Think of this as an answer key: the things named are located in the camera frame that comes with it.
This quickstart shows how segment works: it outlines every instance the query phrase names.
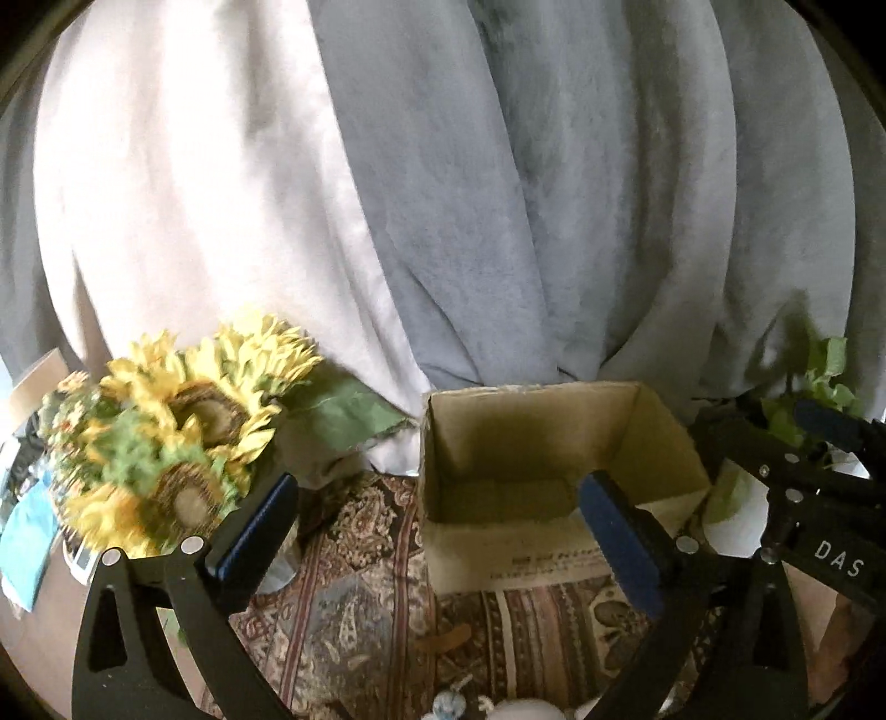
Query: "cardboard box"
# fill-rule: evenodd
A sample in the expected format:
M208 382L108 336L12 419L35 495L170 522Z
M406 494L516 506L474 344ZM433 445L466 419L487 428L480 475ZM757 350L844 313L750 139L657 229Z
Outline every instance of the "cardboard box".
M608 573L578 510L580 481L601 469L672 536L711 486L686 430L640 383L431 394L419 483L431 587L498 591Z

